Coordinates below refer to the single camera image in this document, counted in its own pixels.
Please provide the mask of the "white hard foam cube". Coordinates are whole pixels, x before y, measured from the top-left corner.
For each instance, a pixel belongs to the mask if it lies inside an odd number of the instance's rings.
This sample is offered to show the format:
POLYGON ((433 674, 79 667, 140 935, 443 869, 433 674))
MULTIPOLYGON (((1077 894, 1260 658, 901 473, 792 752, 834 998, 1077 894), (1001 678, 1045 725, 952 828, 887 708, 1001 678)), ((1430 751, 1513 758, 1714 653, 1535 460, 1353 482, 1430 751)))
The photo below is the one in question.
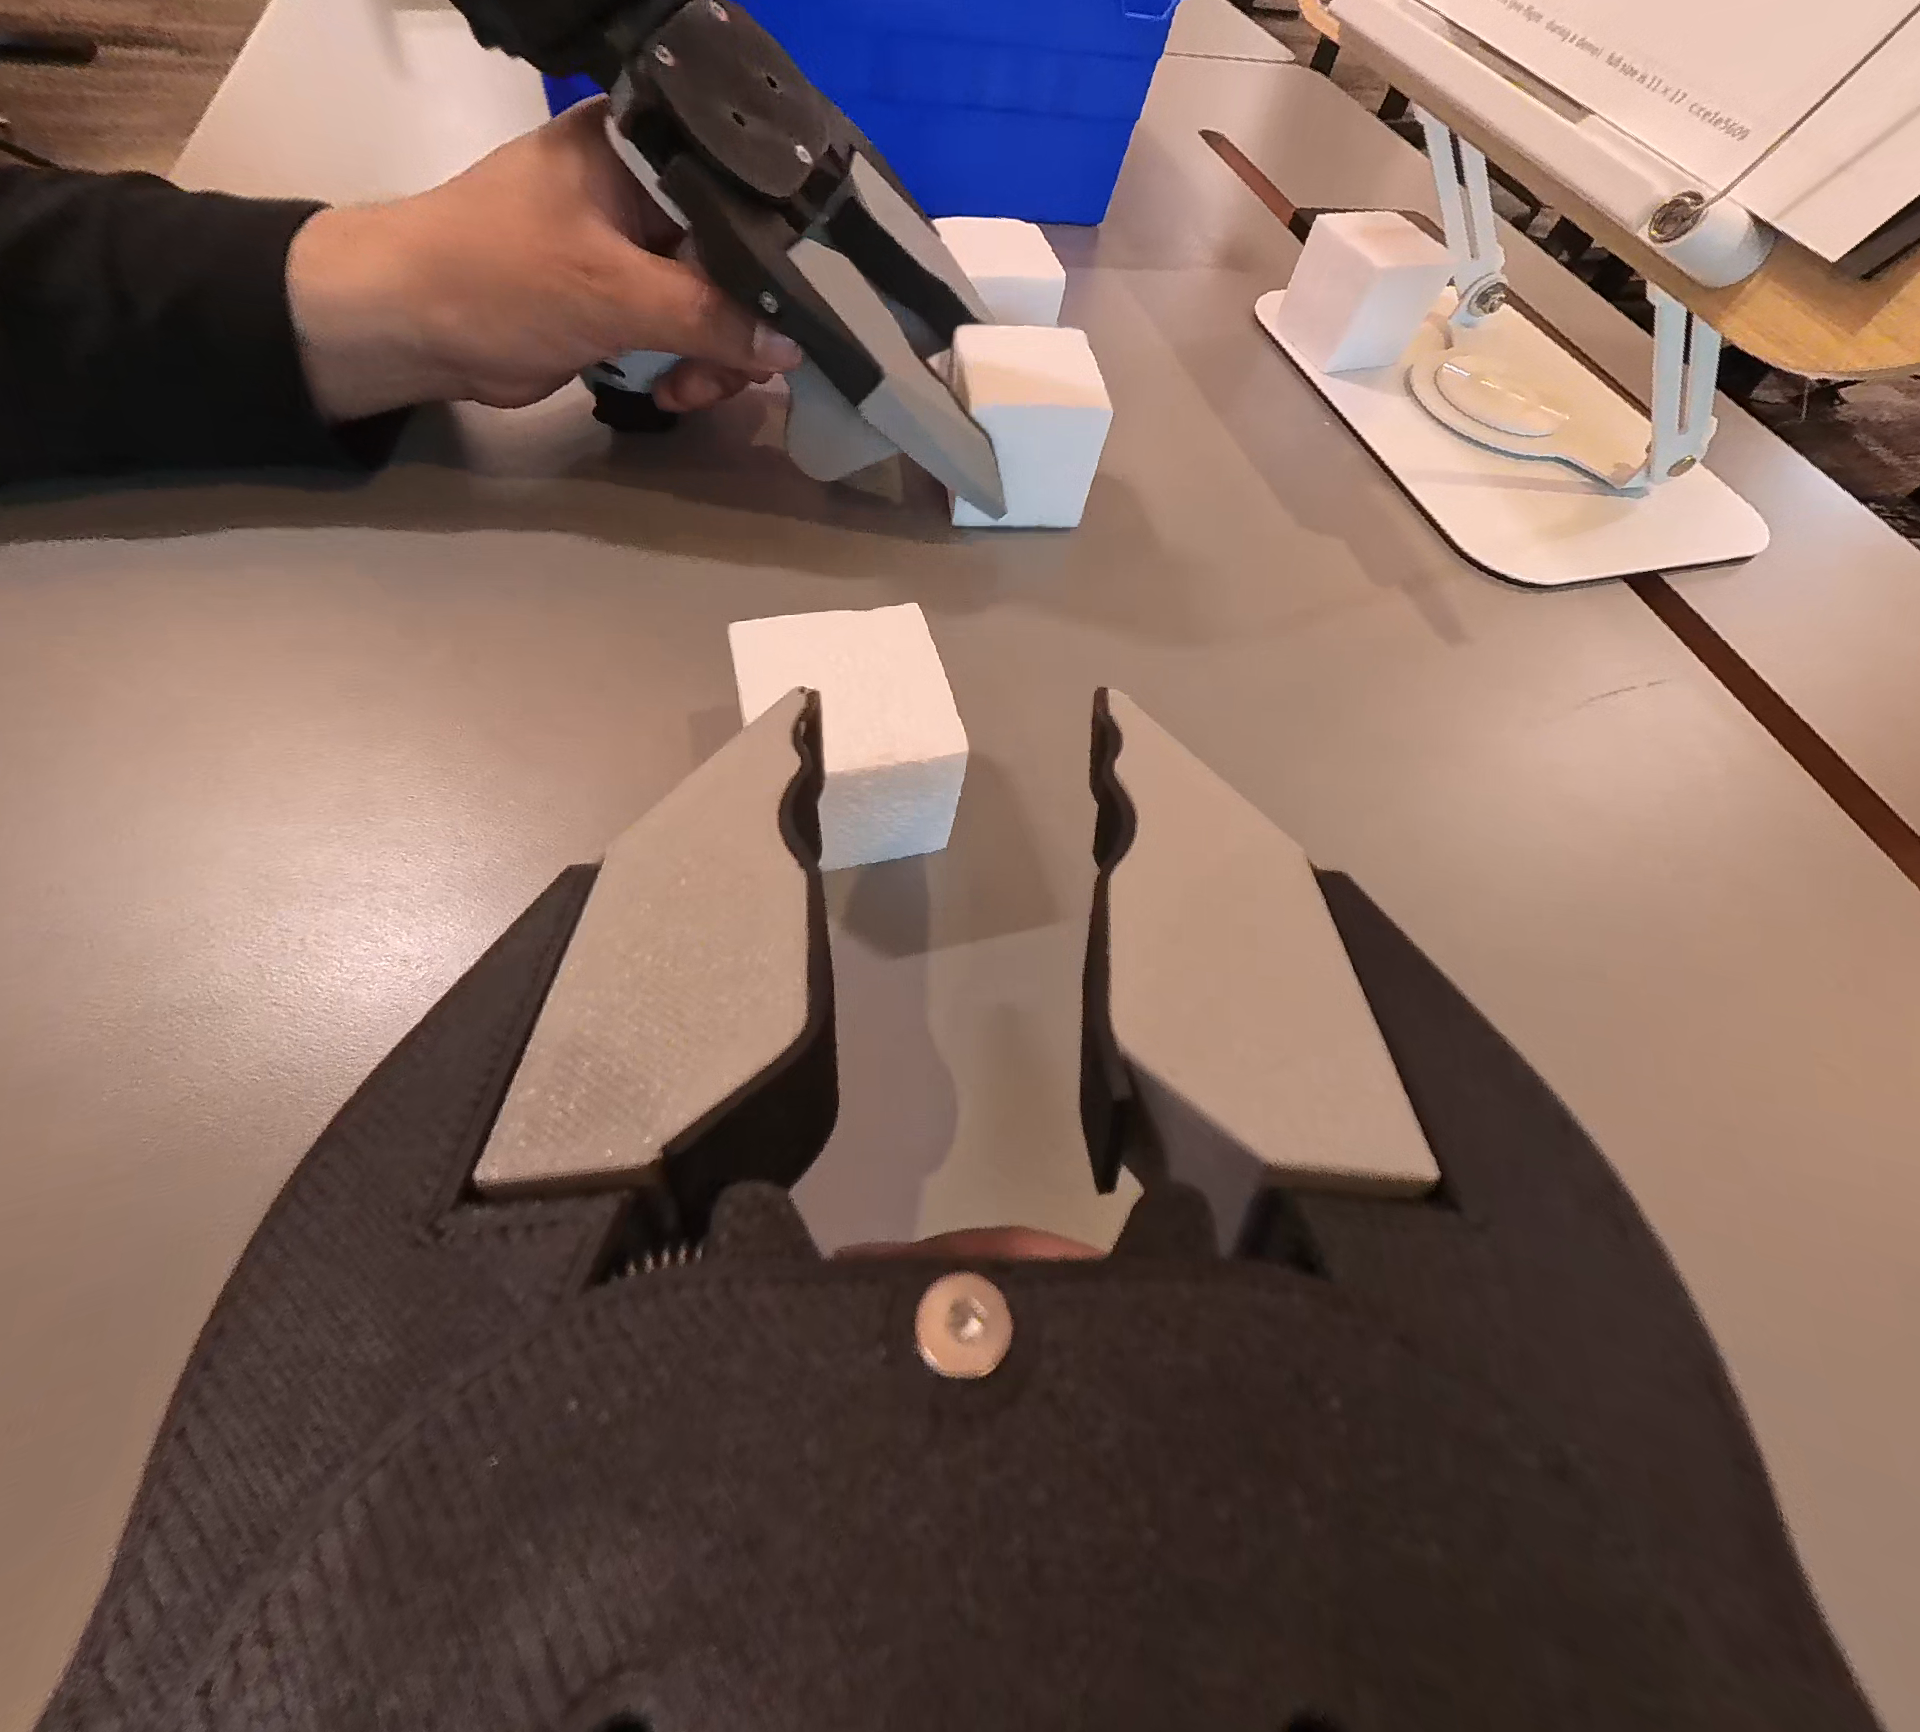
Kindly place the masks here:
POLYGON ((952 259, 965 269, 983 323, 1058 328, 1069 275, 1044 229, 1009 217, 947 215, 933 218, 952 259))
POLYGON ((1284 287, 1284 343, 1321 374, 1386 369, 1415 343, 1452 276, 1450 247, 1405 213, 1325 211, 1284 287))
POLYGON ((1084 519, 1114 407, 1080 328, 958 328, 947 385, 991 436, 1008 511, 950 496, 956 527, 1071 529, 1084 519))
POLYGON ((969 735, 919 603, 742 619, 728 642, 743 723, 819 693, 824 872, 947 847, 969 735))

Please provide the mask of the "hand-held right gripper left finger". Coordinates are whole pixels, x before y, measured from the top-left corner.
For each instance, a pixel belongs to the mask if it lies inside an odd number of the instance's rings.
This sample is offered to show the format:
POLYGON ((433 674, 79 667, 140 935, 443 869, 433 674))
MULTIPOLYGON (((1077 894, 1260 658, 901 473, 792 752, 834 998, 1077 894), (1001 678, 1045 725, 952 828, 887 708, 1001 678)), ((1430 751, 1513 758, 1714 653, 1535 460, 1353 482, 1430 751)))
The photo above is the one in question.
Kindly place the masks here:
POLYGON ((480 1195, 626 1192, 646 1230, 705 1232, 724 1192, 790 1190, 823 1156, 823 793, 823 697, 790 690, 609 844, 480 1150, 480 1195))

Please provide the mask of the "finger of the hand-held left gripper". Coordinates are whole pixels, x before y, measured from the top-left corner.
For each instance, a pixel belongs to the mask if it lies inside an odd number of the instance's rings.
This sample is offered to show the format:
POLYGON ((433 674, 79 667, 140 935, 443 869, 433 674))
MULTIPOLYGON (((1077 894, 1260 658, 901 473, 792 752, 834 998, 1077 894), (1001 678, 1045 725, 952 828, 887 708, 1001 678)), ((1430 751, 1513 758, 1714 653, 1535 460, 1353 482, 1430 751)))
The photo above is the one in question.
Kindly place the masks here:
POLYGON ((1008 498, 991 434, 918 353, 887 299, 848 254, 824 244, 797 244, 790 262, 877 369, 857 396, 858 377, 807 353, 789 380, 794 464, 834 482, 896 453, 1001 519, 1008 498))
POLYGON ((818 240, 848 258, 914 343, 947 343, 994 314, 930 218, 867 149, 829 149, 818 240))

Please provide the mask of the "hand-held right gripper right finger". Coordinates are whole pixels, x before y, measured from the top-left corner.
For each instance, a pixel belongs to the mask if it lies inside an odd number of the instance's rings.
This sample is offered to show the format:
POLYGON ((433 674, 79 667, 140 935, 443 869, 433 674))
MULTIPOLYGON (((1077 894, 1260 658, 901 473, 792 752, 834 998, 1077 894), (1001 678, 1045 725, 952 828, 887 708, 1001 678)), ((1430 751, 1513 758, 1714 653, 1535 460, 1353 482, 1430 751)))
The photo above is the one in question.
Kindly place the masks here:
POLYGON ((1096 1192, 1424 1200, 1437 1152, 1303 844, 1114 687, 1093 696, 1080 1124, 1096 1192))

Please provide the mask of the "person's left hand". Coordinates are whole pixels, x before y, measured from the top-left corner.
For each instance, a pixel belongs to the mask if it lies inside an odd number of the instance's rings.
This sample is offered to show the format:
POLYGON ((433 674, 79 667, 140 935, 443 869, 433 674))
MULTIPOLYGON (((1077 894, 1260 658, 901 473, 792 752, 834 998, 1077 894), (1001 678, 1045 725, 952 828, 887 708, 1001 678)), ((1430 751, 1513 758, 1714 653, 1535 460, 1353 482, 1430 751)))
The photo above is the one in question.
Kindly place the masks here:
POLYGON ((678 361, 660 403, 687 412, 797 367, 800 348, 678 244, 614 151, 607 103, 577 103, 429 192, 300 228, 283 281, 307 390, 330 423, 435 400, 520 408, 654 351, 678 361))

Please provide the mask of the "large blue plastic bin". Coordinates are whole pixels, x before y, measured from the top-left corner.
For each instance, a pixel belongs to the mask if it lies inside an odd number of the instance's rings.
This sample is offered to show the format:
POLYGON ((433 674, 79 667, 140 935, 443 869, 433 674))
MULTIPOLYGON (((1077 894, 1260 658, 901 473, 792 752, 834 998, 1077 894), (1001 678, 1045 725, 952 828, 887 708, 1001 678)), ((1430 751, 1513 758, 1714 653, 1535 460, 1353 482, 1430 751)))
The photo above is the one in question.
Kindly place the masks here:
POLYGON ((734 0, 934 217, 1095 228, 1184 0, 734 0))

